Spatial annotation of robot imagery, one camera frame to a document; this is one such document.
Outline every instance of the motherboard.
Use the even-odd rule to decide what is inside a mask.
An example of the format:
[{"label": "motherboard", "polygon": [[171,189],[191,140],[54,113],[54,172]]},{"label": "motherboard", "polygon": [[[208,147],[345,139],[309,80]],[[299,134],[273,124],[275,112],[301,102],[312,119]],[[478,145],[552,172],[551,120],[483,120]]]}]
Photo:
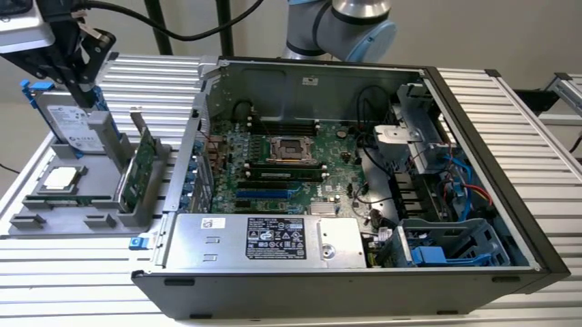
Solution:
[{"label": "motherboard", "polygon": [[212,213],[364,216],[352,199],[365,181],[352,128],[332,122],[247,125],[212,124]]}]

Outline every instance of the blue pcie slot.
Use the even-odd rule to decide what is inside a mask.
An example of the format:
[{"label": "blue pcie slot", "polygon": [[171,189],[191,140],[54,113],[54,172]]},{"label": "blue pcie slot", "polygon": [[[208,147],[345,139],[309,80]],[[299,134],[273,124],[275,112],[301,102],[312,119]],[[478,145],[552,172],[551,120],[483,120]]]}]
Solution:
[{"label": "blue pcie slot", "polygon": [[268,191],[236,191],[237,198],[253,198],[253,199],[288,199],[291,198],[291,191],[268,190]]}]

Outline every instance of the metal case frame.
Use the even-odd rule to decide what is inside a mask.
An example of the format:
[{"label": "metal case frame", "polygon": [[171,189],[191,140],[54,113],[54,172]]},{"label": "metal case frame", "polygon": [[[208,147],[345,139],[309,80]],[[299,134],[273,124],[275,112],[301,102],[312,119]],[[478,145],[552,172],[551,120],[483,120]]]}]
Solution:
[{"label": "metal case frame", "polygon": [[[474,268],[368,268],[361,270],[192,270],[164,268],[175,215],[163,222],[161,238],[147,270],[132,281],[163,312],[176,319],[200,317],[309,317],[467,313],[503,295],[531,293],[568,276],[567,267],[466,112],[434,67],[353,64],[284,59],[223,58],[248,64],[392,69],[415,72],[438,102],[478,174],[486,179],[538,266]],[[220,68],[213,69],[216,76]]]}]

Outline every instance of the black cable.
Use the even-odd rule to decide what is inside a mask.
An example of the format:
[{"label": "black cable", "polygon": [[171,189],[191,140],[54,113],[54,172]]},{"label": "black cable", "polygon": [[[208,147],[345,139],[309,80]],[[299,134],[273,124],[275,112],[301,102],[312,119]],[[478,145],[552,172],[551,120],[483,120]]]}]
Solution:
[{"label": "black cable", "polygon": [[[365,133],[361,133],[360,135],[357,135],[357,137],[355,138],[355,146],[357,146],[357,140],[360,139],[360,137],[365,137],[365,136],[369,136],[369,134],[365,134]],[[373,158],[372,158],[372,156],[371,156],[371,154],[369,154],[369,152],[367,152],[367,150],[365,150],[365,140],[363,140],[363,142],[361,142],[361,150],[363,150],[363,153],[365,154],[365,156],[367,156],[367,159],[369,159],[369,161],[372,162],[372,164],[387,174],[387,175],[389,175],[391,173],[389,173],[389,171],[373,160]]]},{"label": "black cable", "polygon": [[235,105],[232,106],[232,114],[229,115],[229,121],[231,122],[236,121],[236,119],[235,119],[235,112],[236,112],[237,106],[241,105],[241,104],[248,104],[248,106],[252,108],[252,101],[251,100],[248,100],[248,99],[239,99],[239,100],[236,100]]},{"label": "black cable", "polygon": [[582,142],[582,135],[578,136],[578,139],[574,142],[572,148],[570,149],[570,153],[574,153],[575,149],[578,148],[578,145],[580,145]]},{"label": "black cable", "polygon": [[20,171],[17,171],[16,169],[12,169],[10,167],[4,166],[1,163],[0,163],[0,168],[4,168],[5,170],[8,170],[9,172],[13,172],[14,174],[20,174]]},{"label": "black cable", "polygon": [[[355,118],[356,118],[356,121],[357,121],[357,126],[356,126],[357,129],[360,128],[360,103],[361,103],[361,95],[363,95],[364,92],[365,92],[367,90],[369,90],[369,89],[377,89],[377,90],[380,90],[381,93],[383,93],[384,96],[385,96],[385,99],[387,99],[387,101],[388,101],[388,104],[391,105],[391,103],[389,103],[389,94],[388,94],[388,92],[383,89],[383,87],[380,87],[379,85],[368,85],[367,87],[364,87],[364,88],[359,91],[359,93],[357,93],[357,97],[355,98]],[[372,108],[372,105],[371,105],[369,100],[368,100],[368,99],[364,99],[364,100],[367,101],[368,106]]]},{"label": "black cable", "polygon": [[448,203],[446,203],[446,193],[440,195],[440,186],[443,186],[444,183],[452,183],[452,181],[450,179],[440,179],[440,181],[436,183],[435,186],[435,194],[436,194],[438,203],[440,203],[442,205],[442,209],[446,210],[447,215],[452,217],[452,212],[450,210]]},{"label": "black cable", "polygon": [[195,35],[179,35],[173,33],[172,31],[167,30],[159,23],[156,23],[153,20],[151,20],[148,17],[141,15],[140,13],[132,11],[130,9],[126,9],[125,7],[121,7],[120,5],[116,5],[113,3],[106,3],[102,1],[94,1],[94,0],[85,0],[81,2],[81,4],[74,8],[76,10],[82,9],[102,9],[109,10],[112,12],[117,12],[122,15],[126,15],[136,20],[140,20],[143,23],[148,24],[153,29],[160,31],[163,34],[169,36],[172,39],[176,39],[177,41],[197,41],[200,39],[204,39],[205,37],[209,37],[211,35],[219,33],[224,29],[229,28],[233,24],[240,22],[251,13],[256,10],[256,8],[261,5],[264,0],[256,0],[256,2],[251,5],[251,7],[247,9],[245,12],[243,12],[235,19],[220,25],[219,27]]},{"label": "black cable", "polygon": [[377,201],[363,201],[363,200],[360,199],[359,193],[360,193],[360,190],[361,190],[361,188],[364,187],[365,184],[367,184],[367,183],[364,183],[363,185],[360,185],[360,187],[357,188],[357,191],[355,191],[355,195],[353,195],[353,197],[355,197],[355,199],[356,199],[359,202],[361,202],[363,204],[373,204],[373,203],[380,203],[380,202],[383,202],[383,201],[385,201],[385,200],[391,200],[391,199],[392,199],[392,197],[389,196],[388,198],[380,199],[380,200],[377,200]]}]

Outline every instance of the black pole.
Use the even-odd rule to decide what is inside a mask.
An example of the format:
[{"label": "black pole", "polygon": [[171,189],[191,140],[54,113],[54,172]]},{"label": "black pole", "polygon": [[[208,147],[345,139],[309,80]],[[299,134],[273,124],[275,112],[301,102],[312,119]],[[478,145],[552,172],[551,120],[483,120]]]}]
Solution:
[{"label": "black pole", "polygon": [[[223,25],[231,20],[229,17],[229,0],[216,0],[217,25]],[[220,47],[223,56],[235,55],[235,45],[232,43],[232,27],[223,29],[220,32]]]},{"label": "black pole", "polygon": [[[147,15],[151,20],[159,23],[165,28],[164,13],[161,12],[161,6],[159,0],[144,0]],[[160,55],[173,55],[172,44],[169,38],[161,32],[153,30],[155,43],[157,44],[157,50]]]}]

